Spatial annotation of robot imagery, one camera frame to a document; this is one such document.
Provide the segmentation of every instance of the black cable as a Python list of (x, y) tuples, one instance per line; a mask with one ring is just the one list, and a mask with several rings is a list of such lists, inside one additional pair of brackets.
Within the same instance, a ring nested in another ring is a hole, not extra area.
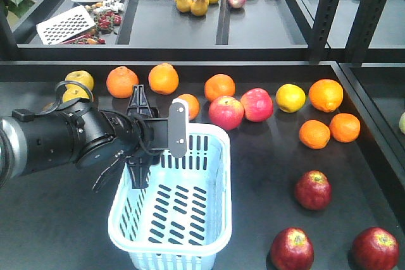
[(80, 88), (82, 88), (82, 89), (85, 90), (85, 92), (87, 93), (87, 95), (90, 97), (90, 98), (89, 98), (90, 101), (91, 101), (91, 102), (94, 102), (93, 93), (91, 92), (91, 90), (90, 90), (86, 85), (84, 85), (84, 84), (82, 84), (82, 83), (80, 83), (80, 82), (76, 82), (76, 81), (74, 81), (74, 80), (63, 80), (63, 81), (61, 81), (61, 82), (58, 82), (58, 83), (55, 85), (55, 93), (56, 93), (56, 100), (55, 100), (55, 102), (52, 104), (52, 106), (51, 106), (49, 109), (47, 109), (47, 110), (45, 110), (45, 111), (42, 111), (42, 112), (39, 112), (39, 113), (36, 113), (36, 114), (35, 114), (36, 117), (38, 117), (38, 116), (44, 116), (44, 115), (50, 114), (50, 113), (52, 113), (53, 111), (55, 111), (57, 108), (59, 108), (59, 106), (63, 103), (63, 101), (62, 101), (62, 98), (61, 98), (61, 94), (60, 94), (58, 91), (59, 91), (59, 89), (60, 89), (62, 86), (65, 86), (65, 85), (78, 85)]

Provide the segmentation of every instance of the basket slot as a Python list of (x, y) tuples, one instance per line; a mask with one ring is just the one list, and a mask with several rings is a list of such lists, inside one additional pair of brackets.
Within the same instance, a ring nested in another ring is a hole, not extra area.
[(198, 214), (202, 215), (202, 216), (205, 215), (205, 212), (204, 212), (204, 211), (201, 211), (201, 210), (199, 210), (199, 209), (197, 209), (197, 208), (192, 208), (191, 210), (194, 211), (195, 213), (198, 213)]
[(204, 227), (199, 226), (198, 224), (191, 223), (190, 226), (192, 226), (194, 229), (197, 229), (197, 230), (199, 230), (201, 232), (205, 231)]
[(172, 222), (171, 222), (171, 225), (172, 225), (173, 227), (176, 227), (177, 229), (180, 229), (180, 230), (184, 230), (184, 229), (185, 229), (184, 226), (182, 226), (182, 225), (179, 224), (179, 223), (176, 223), (175, 221), (172, 221)]
[(156, 227), (158, 227), (159, 229), (165, 229), (166, 226), (164, 224), (159, 223), (158, 221), (152, 221), (152, 224), (154, 224)]

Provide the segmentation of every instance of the metal shelf post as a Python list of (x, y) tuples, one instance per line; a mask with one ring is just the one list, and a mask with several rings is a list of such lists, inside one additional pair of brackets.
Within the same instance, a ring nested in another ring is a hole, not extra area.
[(345, 61), (362, 63), (387, 0), (361, 0), (347, 39)]
[(311, 37), (308, 42), (310, 61), (319, 61), (323, 57), (338, 4), (339, 0), (319, 0)]
[(0, 10), (0, 33), (4, 35), (0, 42), (0, 59), (17, 60), (18, 47), (14, 35), (8, 24), (6, 15)]

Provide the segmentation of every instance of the shelf tray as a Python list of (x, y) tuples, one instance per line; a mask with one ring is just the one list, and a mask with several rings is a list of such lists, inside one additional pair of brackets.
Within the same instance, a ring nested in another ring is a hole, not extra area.
[[(344, 88), (344, 101), (336, 112), (322, 113), (309, 101), (294, 114), (275, 106), (267, 121), (243, 121), (237, 130), (228, 133), (233, 233), (228, 245), (217, 254), (214, 269), (272, 269), (266, 265), (271, 242), (288, 226), (303, 228), (312, 239), (314, 270), (355, 269), (348, 251), (354, 237), (369, 226), (389, 230), (400, 247), (405, 246), (403, 168), (370, 110), (352, 88), (358, 83), (349, 81), (335, 62), (172, 63), (180, 77), (172, 95), (155, 94), (147, 85), (149, 71), (157, 62), (0, 63), (0, 115), (9, 115), (14, 108), (42, 109), (54, 100), (55, 83), (73, 70), (87, 70), (93, 75), (96, 104), (101, 109), (126, 110), (128, 100), (112, 98), (105, 86), (109, 71), (120, 65), (138, 74), (140, 83), (146, 84), (150, 105), (158, 107), (162, 117), (168, 115), (173, 98), (194, 94), (201, 103), (197, 123), (209, 123), (204, 82), (216, 73), (232, 76), (237, 98), (261, 87), (273, 100), (284, 83), (295, 83), (308, 93), (315, 81), (332, 78)], [(331, 139), (322, 150), (311, 150), (300, 143), (298, 131), (306, 120), (328, 124), (336, 113), (352, 113), (360, 119), (357, 141), (343, 144)], [(119, 176), (100, 194), (91, 192), (92, 183), (103, 169), (97, 166), (77, 171), (66, 165), (16, 178), (1, 190), (1, 239), (7, 246), (3, 246), (0, 259), (5, 269), (25, 269), (27, 265), (30, 269), (50, 268), (55, 260), (63, 270), (131, 269), (128, 255), (114, 248), (107, 234), (106, 219)], [(312, 169), (323, 171), (333, 187), (332, 203), (321, 212), (304, 210), (292, 194), (297, 179)], [(405, 267), (404, 252), (401, 254), (399, 269)]]
[(203, 17), (180, 13), (173, 0), (125, 0), (122, 24), (103, 35), (106, 45), (44, 46), (35, 25), (75, 5), (38, 0), (13, 29), (21, 58), (198, 61), (210, 54), (214, 60), (303, 60), (313, 22), (301, 0), (247, 0), (238, 10), (220, 0)]

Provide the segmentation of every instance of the lemon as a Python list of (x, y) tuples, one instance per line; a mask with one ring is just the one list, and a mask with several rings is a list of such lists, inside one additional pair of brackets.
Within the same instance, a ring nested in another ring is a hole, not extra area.
[[(86, 87), (93, 91), (94, 88), (94, 79), (93, 76), (88, 71), (80, 70), (80, 71), (73, 71), (67, 74), (65, 80), (74, 80), (76, 82), (80, 82), (84, 84)], [(72, 88), (74, 85), (66, 85), (66, 88)]]
[(62, 101), (66, 102), (74, 98), (88, 98), (90, 99), (89, 95), (86, 91), (80, 88), (78, 85), (74, 85), (72, 88), (66, 90), (66, 92), (62, 96)]
[(405, 113), (401, 115), (401, 118), (399, 118), (399, 129), (403, 134), (405, 134)]
[(279, 108), (287, 113), (294, 113), (305, 104), (305, 92), (302, 88), (291, 83), (282, 85), (276, 92), (276, 103)]

